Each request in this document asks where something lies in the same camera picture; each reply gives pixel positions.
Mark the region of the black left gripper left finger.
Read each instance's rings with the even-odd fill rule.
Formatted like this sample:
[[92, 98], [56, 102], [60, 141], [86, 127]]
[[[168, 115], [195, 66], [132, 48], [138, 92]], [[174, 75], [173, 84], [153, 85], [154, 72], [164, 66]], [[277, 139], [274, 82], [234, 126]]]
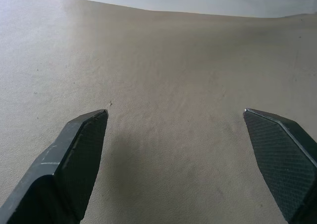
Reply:
[[107, 110], [69, 121], [0, 208], [2, 224], [78, 224], [100, 167]]

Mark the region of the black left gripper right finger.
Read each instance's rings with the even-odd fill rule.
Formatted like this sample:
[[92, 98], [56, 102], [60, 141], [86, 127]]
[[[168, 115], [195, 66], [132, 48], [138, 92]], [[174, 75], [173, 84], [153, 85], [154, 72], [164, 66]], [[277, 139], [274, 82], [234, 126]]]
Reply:
[[295, 121], [245, 109], [257, 165], [289, 224], [317, 222], [317, 143]]

